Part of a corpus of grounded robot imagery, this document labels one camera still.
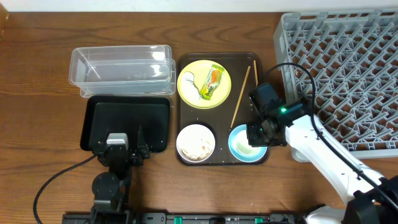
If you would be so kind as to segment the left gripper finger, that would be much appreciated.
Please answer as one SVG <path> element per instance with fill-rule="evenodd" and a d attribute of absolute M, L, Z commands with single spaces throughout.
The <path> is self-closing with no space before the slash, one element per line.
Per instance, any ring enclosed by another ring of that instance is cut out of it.
<path fill-rule="evenodd" d="M 99 145 L 106 145 L 106 141 L 108 139 L 109 136 L 109 129 L 106 130 L 105 134 L 103 135 L 103 137 L 101 137 L 101 139 L 98 141 Z"/>
<path fill-rule="evenodd" d="M 137 148 L 145 149 L 146 148 L 146 140 L 144 137 L 144 130 L 142 126 L 139 126 L 138 135 L 137 135 Z"/>

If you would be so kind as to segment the white cup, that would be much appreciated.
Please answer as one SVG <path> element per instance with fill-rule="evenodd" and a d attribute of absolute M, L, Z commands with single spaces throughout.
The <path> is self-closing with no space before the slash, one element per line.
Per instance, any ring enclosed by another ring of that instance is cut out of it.
<path fill-rule="evenodd" d="M 248 144 L 247 134 L 245 131 L 239 132 L 234 139 L 234 148 L 240 154 L 245 156 L 254 156 L 261 151 L 260 147 L 252 147 Z"/>

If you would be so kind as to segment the pink bowl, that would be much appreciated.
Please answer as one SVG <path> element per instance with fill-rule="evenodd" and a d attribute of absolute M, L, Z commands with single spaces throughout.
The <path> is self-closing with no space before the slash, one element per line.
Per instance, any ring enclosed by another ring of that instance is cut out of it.
<path fill-rule="evenodd" d="M 202 124 L 191 124 L 184 127 L 176 140 L 178 155 L 184 161 L 192 163 L 209 159 L 215 151 L 215 146 L 215 135 Z"/>

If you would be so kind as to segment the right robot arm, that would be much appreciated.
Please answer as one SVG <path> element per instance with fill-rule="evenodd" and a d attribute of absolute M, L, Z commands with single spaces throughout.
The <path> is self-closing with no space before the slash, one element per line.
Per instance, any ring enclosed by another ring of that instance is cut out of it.
<path fill-rule="evenodd" d="M 306 223 L 397 223 L 397 177 L 385 178 L 354 157 L 323 129 L 311 107 L 296 101 L 254 103 L 258 121 L 248 124 L 251 146 L 284 146 L 303 154 L 329 181 L 344 210 L 322 206 Z"/>

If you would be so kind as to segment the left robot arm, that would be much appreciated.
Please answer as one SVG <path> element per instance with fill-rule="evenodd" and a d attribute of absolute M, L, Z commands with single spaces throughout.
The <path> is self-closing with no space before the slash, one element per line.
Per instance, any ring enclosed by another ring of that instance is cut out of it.
<path fill-rule="evenodd" d="M 129 206 L 129 189 L 132 180 L 131 167 L 142 166 L 150 158 L 144 130 L 139 127 L 137 142 L 130 146 L 126 133 L 106 133 L 105 139 L 94 148 L 93 154 L 108 168 L 97 175 L 91 185 L 94 205 L 91 223 L 140 223 Z"/>

